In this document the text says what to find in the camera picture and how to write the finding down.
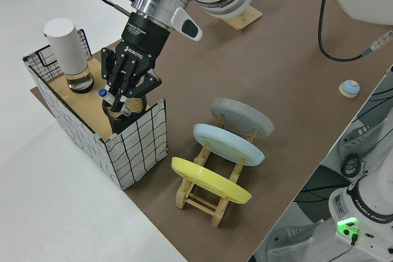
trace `black grid pattern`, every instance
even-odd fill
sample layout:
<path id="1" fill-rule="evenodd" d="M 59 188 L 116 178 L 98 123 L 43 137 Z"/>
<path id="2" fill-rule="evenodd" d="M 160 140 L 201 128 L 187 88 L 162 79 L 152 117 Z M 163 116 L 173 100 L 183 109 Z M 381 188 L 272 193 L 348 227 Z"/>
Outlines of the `black grid pattern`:
<path id="1" fill-rule="evenodd" d="M 86 57 L 91 56 L 84 32 L 78 33 Z M 125 190 L 166 157 L 165 100 L 157 102 L 122 134 L 104 143 L 47 83 L 61 74 L 49 45 L 23 60 L 61 127 L 119 188 Z"/>
<path id="2" fill-rule="evenodd" d="M 107 143 L 120 186 L 125 189 L 140 180 L 166 157 L 166 147 L 165 101 L 162 101 Z"/>

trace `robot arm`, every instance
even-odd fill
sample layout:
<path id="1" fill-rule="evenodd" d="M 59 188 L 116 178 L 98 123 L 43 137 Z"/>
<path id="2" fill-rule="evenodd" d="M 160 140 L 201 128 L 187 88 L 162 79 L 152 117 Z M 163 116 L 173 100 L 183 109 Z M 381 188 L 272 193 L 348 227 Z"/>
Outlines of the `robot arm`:
<path id="1" fill-rule="evenodd" d="M 193 40 L 202 38 L 202 30 L 185 11 L 191 0 L 131 0 L 131 14 L 116 52 L 102 52 L 106 89 L 122 102 L 144 96 L 161 84 L 153 69 L 171 29 Z M 193 0 L 217 18 L 231 18 L 245 10 L 251 0 Z M 393 6 L 387 0 L 338 0 L 347 13 L 357 19 L 393 24 Z"/>

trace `blue bottle cap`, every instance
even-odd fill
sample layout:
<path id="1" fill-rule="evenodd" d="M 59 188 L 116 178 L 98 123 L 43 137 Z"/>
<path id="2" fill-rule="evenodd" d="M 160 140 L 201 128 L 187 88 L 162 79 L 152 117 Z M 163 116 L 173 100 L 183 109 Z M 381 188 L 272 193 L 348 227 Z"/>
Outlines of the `blue bottle cap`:
<path id="1" fill-rule="evenodd" d="M 108 91 L 106 89 L 102 88 L 102 89 L 98 90 L 98 94 L 100 97 L 104 98 L 107 96 Z"/>

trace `light blue plate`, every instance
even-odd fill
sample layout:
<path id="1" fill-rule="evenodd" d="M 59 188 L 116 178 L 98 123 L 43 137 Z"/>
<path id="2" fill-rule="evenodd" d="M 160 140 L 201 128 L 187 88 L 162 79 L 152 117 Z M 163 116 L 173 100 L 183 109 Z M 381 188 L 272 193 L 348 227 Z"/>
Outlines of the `light blue plate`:
<path id="1" fill-rule="evenodd" d="M 265 159 L 265 155 L 252 143 L 222 128 L 196 124 L 194 137 L 201 145 L 208 143 L 211 152 L 234 163 L 246 159 L 245 166 L 257 166 Z"/>

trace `yellow plate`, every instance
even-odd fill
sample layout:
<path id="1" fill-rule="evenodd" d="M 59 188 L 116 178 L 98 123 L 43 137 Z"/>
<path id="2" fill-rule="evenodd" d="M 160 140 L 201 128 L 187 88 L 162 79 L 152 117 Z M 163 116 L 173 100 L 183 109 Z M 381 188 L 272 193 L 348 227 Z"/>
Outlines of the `yellow plate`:
<path id="1" fill-rule="evenodd" d="M 221 198 L 237 204 L 245 204 L 251 199 L 251 194 L 239 185 L 193 162 L 173 157 L 172 169 L 180 176 Z"/>

